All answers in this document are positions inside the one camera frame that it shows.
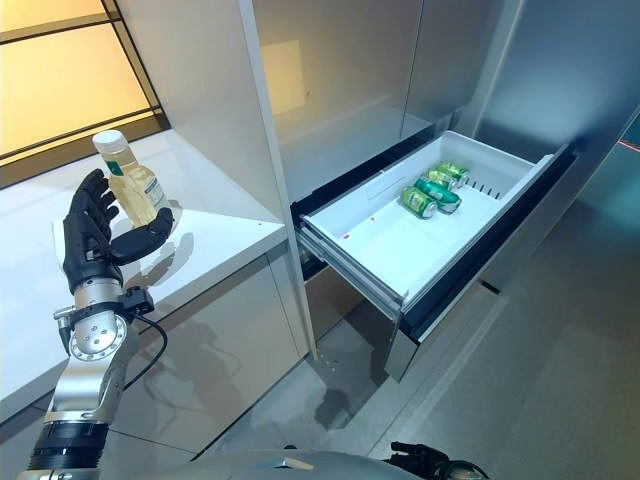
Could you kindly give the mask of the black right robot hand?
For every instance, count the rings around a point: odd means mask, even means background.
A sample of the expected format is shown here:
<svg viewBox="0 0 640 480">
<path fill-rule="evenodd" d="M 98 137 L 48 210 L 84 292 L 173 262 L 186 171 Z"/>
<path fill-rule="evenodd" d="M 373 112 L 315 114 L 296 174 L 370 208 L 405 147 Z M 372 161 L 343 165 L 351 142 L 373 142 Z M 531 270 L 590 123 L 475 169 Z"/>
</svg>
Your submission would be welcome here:
<svg viewBox="0 0 640 480">
<path fill-rule="evenodd" d="M 489 479 L 478 465 L 451 459 L 444 452 L 424 444 L 408 444 L 394 441 L 392 454 L 386 463 L 401 468 L 422 479 Z"/>
</svg>

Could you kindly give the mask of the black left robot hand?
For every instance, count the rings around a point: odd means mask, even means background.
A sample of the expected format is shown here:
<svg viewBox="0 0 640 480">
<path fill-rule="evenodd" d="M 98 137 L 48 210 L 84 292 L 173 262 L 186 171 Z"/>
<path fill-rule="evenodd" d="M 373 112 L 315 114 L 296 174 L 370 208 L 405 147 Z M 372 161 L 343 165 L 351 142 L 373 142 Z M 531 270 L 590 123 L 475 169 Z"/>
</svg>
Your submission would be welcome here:
<svg viewBox="0 0 640 480">
<path fill-rule="evenodd" d="M 121 267 L 158 250 L 169 237 L 174 217 L 162 208 L 150 223 L 114 238 L 110 223 L 119 213 L 115 201 L 100 169 L 86 175 L 72 197 L 63 220 L 63 272 L 70 292 L 94 278 L 122 284 Z"/>
</svg>

